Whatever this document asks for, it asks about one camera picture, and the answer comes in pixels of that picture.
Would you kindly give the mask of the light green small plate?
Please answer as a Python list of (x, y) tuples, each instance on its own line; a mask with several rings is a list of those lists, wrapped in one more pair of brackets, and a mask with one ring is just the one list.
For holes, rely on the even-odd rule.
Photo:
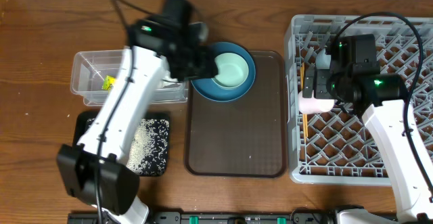
[(222, 53), (215, 58), (218, 74), (212, 80), (224, 89), (235, 89), (242, 85), (249, 75), (247, 61), (236, 53)]

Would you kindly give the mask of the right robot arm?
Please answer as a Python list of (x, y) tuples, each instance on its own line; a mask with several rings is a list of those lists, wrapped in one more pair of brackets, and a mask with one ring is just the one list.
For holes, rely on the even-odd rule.
[(397, 223), (431, 223), (432, 160), (403, 78), (381, 71), (373, 35), (337, 38), (325, 58), (328, 68), (314, 65), (304, 73), (300, 112), (315, 114), (330, 111), (338, 102), (352, 104), (386, 168)]

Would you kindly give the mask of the white rice grains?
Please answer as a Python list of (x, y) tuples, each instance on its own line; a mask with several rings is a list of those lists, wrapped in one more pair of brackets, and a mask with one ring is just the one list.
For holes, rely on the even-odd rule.
[(127, 168), (140, 177), (157, 177), (168, 164), (170, 123), (165, 118), (144, 118), (135, 132)]

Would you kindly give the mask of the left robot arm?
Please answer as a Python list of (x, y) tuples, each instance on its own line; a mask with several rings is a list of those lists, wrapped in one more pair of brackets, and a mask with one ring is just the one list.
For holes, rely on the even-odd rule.
[(145, 223), (149, 208), (139, 199), (139, 176), (127, 167), (136, 129), (160, 81), (217, 75), (214, 53), (205, 46), (208, 27), (192, 22), (188, 0), (164, 0), (160, 13), (125, 24), (127, 44), (113, 88), (76, 145), (62, 145), (56, 158), (69, 196), (97, 209), (97, 222)]

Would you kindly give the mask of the light blue bowl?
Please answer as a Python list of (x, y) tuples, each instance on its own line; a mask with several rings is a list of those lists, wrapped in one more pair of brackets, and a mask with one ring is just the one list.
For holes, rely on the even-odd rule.
[(327, 54), (326, 49), (322, 49), (315, 58), (315, 66), (320, 70), (329, 70), (331, 55)]

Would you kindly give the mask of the pink plastic cup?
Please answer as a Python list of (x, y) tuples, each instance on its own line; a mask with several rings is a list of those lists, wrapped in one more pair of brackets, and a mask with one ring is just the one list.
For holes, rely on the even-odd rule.
[(329, 112), (335, 106), (334, 99), (304, 98), (303, 93), (298, 93), (298, 110), (302, 114), (319, 114)]

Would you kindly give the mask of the yellow snack wrapper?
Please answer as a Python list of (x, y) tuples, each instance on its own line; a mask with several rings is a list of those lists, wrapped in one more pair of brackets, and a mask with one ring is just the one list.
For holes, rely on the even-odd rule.
[(101, 89), (104, 91), (111, 91), (114, 87), (114, 83), (116, 82), (116, 78), (113, 76), (106, 75), (101, 86)]

